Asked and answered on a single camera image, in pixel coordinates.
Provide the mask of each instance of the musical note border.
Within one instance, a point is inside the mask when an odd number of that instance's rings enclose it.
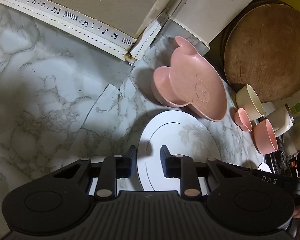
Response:
[[[0,0],[0,3],[62,29],[122,60],[136,42],[109,25],[48,0]]]

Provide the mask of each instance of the pink bear-shaped plate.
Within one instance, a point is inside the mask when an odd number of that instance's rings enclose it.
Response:
[[[170,107],[188,106],[201,117],[221,121],[227,110],[226,91],[214,67],[186,39],[175,37],[179,45],[171,56],[171,67],[154,71],[155,98]]]

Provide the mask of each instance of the bowl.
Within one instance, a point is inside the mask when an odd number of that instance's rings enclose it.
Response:
[[[258,95],[250,85],[246,85],[235,95],[238,108],[244,108],[250,121],[262,117],[265,112]]]
[[[277,138],[268,119],[264,119],[255,126],[253,137],[261,154],[269,154],[278,150]]]
[[[154,71],[151,89],[155,99],[169,107],[183,107],[189,103],[182,101],[175,93],[170,82],[170,67],[159,67]]]
[[[239,108],[238,111],[235,113],[234,122],[236,123],[236,125],[240,126],[242,131],[252,131],[251,121],[243,108]]]
[[[188,106],[210,121],[221,121],[226,115],[227,97],[223,82],[214,67],[195,47],[182,37],[171,56],[171,67],[154,71],[152,91],[163,105]]]

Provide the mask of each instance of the white plate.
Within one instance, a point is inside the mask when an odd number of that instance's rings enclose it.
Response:
[[[266,163],[261,163],[258,167],[258,170],[272,173],[270,167]]]
[[[192,115],[182,111],[165,111],[156,115],[143,130],[138,146],[138,175],[145,191],[177,190],[180,179],[165,178],[160,161],[160,148],[166,145],[171,155],[187,155],[195,162],[221,156],[212,135]],[[207,194],[199,178],[202,194]]]

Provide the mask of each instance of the small pink bowl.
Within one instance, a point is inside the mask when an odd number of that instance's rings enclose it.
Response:
[[[269,154],[278,150],[277,138],[268,119],[264,119],[255,126],[253,137],[261,154]]]
[[[243,108],[239,108],[234,115],[234,122],[237,126],[240,126],[242,131],[251,132],[252,124],[251,121]]]

